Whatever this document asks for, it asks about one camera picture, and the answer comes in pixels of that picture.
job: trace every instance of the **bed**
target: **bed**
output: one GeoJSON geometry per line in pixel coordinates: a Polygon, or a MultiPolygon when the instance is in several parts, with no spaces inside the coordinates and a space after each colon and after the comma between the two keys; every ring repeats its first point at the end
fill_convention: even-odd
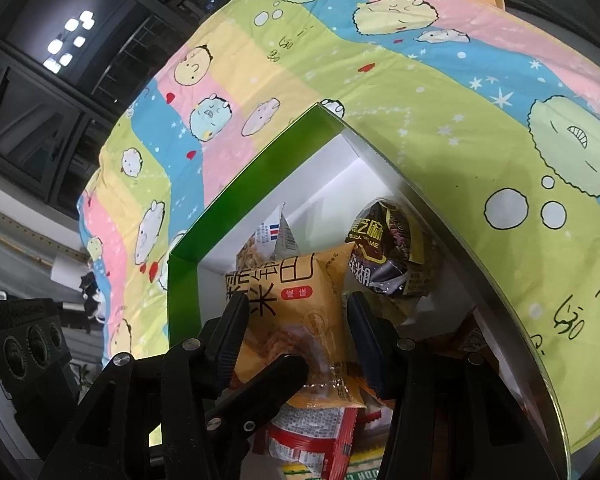
{"type": "Polygon", "coordinates": [[[78,202],[104,362],[166,351],[169,250],[316,102],[479,257],[571,449],[600,434],[600,69],[475,0],[232,0],[203,23],[120,118],[78,202]]]}

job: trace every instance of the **red heart print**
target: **red heart print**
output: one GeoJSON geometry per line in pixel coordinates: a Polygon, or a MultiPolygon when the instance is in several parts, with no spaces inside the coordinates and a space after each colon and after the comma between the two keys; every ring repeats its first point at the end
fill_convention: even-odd
{"type": "Polygon", "coordinates": [[[153,262],[149,268],[149,281],[154,282],[155,275],[158,274],[158,262],[153,262]]]}
{"type": "Polygon", "coordinates": [[[373,67],[375,67],[376,64],[375,63],[369,63],[368,65],[365,66],[361,66],[358,69],[358,72],[369,72],[369,70],[371,70],[373,67]]]}

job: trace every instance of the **screw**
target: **screw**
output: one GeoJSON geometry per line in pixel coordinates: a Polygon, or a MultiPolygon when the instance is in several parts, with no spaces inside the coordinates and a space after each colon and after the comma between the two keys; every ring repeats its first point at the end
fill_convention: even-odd
{"type": "Polygon", "coordinates": [[[416,342],[413,339],[409,339],[408,337],[398,339],[396,345],[400,350],[405,350],[407,352],[410,352],[411,350],[416,348],[416,342]]]}
{"type": "Polygon", "coordinates": [[[131,361],[131,355],[126,352],[120,352],[120,354],[116,354],[113,356],[113,364],[116,366],[124,366],[129,361],[131,361]]]}
{"type": "Polygon", "coordinates": [[[206,424],[207,431],[217,430],[222,424],[222,419],[219,416],[215,416],[206,424]]]}
{"type": "Polygon", "coordinates": [[[481,354],[478,354],[478,352],[471,352],[466,357],[466,360],[469,361],[474,366],[480,366],[481,364],[484,363],[484,357],[481,354]]]}
{"type": "Polygon", "coordinates": [[[191,337],[182,343],[182,347],[188,351],[197,350],[200,348],[200,339],[191,337]]]}

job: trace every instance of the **ceiling light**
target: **ceiling light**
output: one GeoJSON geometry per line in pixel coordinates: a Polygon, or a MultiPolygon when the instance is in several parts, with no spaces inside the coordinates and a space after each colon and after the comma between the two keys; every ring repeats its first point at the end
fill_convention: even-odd
{"type": "Polygon", "coordinates": [[[50,54],[57,54],[58,52],[60,52],[61,48],[62,41],[56,39],[49,43],[49,46],[46,49],[49,51],[50,54]]]}
{"type": "Polygon", "coordinates": [[[62,57],[60,58],[60,64],[62,66],[67,66],[69,63],[71,63],[71,60],[73,58],[74,58],[74,56],[72,56],[68,52],[66,54],[62,54],[62,57]]]}
{"type": "Polygon", "coordinates": [[[53,72],[54,74],[57,74],[61,69],[60,64],[55,59],[52,59],[50,57],[47,58],[46,61],[42,65],[45,68],[51,70],[51,72],[53,72]]]}
{"type": "Polygon", "coordinates": [[[73,32],[76,28],[78,28],[78,25],[80,25],[80,22],[75,18],[71,18],[64,24],[64,28],[69,32],[73,32]]]}

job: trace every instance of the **plastic wrapper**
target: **plastic wrapper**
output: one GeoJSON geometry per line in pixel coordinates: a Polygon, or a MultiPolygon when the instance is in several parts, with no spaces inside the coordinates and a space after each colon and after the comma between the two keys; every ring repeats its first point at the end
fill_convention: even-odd
{"type": "Polygon", "coordinates": [[[266,262],[299,256],[296,240],[279,205],[269,217],[258,226],[236,256],[237,270],[251,269],[266,262]]]}
{"type": "Polygon", "coordinates": [[[356,242],[349,267],[356,279],[393,301],[426,296],[437,253],[413,216],[389,200],[376,200],[353,222],[347,242],[356,242]]]}
{"type": "Polygon", "coordinates": [[[254,451],[301,464],[312,478],[342,480],[356,425],[357,408],[323,410],[285,405],[257,436],[254,451]]]}
{"type": "MultiPolygon", "coordinates": [[[[378,476],[384,446],[373,449],[364,449],[352,453],[349,466],[344,475],[345,480],[372,480],[378,476]]],[[[299,463],[291,463],[282,466],[282,473],[288,480],[317,480],[308,468],[299,463]]]]}
{"type": "Polygon", "coordinates": [[[296,408],[362,407],[346,371],[346,326],[341,306],[353,244],[267,262],[226,276],[227,295],[244,291],[251,315],[238,360],[245,383],[281,354],[298,354],[309,366],[307,384],[289,404],[296,408]]]}

